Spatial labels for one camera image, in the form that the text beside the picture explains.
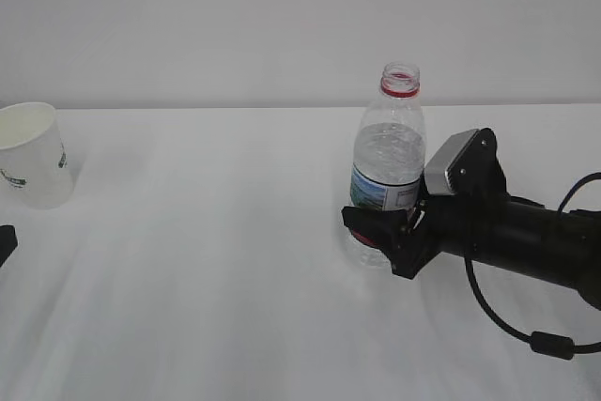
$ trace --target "cup rim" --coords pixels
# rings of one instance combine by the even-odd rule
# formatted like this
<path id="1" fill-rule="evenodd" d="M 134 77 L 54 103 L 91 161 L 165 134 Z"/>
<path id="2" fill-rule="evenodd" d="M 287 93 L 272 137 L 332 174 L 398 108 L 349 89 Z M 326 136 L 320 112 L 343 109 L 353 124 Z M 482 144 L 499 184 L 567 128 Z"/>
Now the cup rim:
<path id="1" fill-rule="evenodd" d="M 52 113 L 52 121 L 50 121 L 49 124 L 45 128 L 42 128 L 40 131 L 34 133 L 32 136 L 30 136 L 26 140 L 22 140 L 13 145 L 10 145 L 10 146 L 0 146 L 0 150 L 14 149 L 15 147 L 19 147 L 19 146 L 26 145 L 27 143 L 31 143 L 32 141 L 40 138 L 41 135 L 46 133 L 53 126 L 53 124 L 56 121 L 56 109 L 50 103 L 46 103 L 46 102 L 21 102 L 21 103 L 15 103 L 13 105 L 8 105 L 6 107 L 0 108 L 0 116 L 8 110 L 26 108 L 26 107 L 31 107 L 31 106 L 43 107 L 43 108 L 49 110 Z"/>

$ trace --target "white paper cup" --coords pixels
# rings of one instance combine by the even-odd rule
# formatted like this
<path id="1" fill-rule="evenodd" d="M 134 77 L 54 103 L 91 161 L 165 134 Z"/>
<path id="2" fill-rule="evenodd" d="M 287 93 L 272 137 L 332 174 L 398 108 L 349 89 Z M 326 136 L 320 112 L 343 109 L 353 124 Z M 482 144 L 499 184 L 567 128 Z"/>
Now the white paper cup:
<path id="1" fill-rule="evenodd" d="M 27 206 L 54 208 L 73 192 L 56 110 L 27 102 L 0 110 L 0 178 Z"/>

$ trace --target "table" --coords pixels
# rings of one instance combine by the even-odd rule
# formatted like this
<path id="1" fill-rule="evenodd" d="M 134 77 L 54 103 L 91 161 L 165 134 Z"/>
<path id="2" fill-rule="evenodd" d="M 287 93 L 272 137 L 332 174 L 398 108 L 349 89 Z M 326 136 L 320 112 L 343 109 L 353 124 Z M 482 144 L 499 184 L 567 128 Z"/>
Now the table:
<path id="1" fill-rule="evenodd" d="M 461 259 L 414 281 L 345 254 L 362 109 L 70 110 L 77 177 L 38 211 L 0 191 L 0 399 L 589 400 L 601 357 L 530 352 L 490 322 Z M 556 207 L 599 170 L 601 105 L 425 109 L 428 153 L 489 126 L 511 193 Z M 598 186 L 572 206 L 599 208 Z M 516 327 L 601 340 L 575 292 L 477 265 Z"/>

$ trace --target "black object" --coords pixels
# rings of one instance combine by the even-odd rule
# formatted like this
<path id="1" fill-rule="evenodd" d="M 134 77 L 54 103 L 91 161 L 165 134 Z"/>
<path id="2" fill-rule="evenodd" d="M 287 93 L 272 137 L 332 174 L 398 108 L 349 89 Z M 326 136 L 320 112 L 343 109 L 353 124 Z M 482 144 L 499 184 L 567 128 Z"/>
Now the black object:
<path id="1" fill-rule="evenodd" d="M 17 236 L 12 225 L 0 225 L 0 267 L 17 248 Z"/>
<path id="2" fill-rule="evenodd" d="M 419 201 L 411 214 L 345 207 L 345 226 L 380 249 L 391 261 L 393 274 L 408 279 L 439 252 L 463 256 L 470 287 L 485 313 L 535 352 L 570 360 L 574 354 L 601 351 L 601 342 L 577 346 L 568 337 L 544 332 L 528 335 L 511 327 L 486 302 L 472 264 L 476 260 L 573 288 L 601 310 L 601 212 L 563 213 L 576 191 L 601 179 L 601 173 L 580 180 L 558 211 L 548 210 L 507 192 L 496 151 L 491 129 L 474 131 L 444 168 L 448 183 L 444 189 L 452 195 L 429 194 L 422 179 Z M 426 166 L 425 172 L 431 175 L 432 168 Z M 438 183 L 441 178 L 431 180 Z"/>

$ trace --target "white wall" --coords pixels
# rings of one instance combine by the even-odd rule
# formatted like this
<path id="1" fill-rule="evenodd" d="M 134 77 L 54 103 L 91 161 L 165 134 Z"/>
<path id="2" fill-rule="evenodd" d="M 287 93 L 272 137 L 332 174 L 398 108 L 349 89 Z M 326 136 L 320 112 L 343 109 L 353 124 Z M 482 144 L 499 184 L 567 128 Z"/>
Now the white wall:
<path id="1" fill-rule="evenodd" d="M 601 100 L 601 0 L 0 0 L 0 103 L 360 104 L 384 63 L 424 103 Z"/>

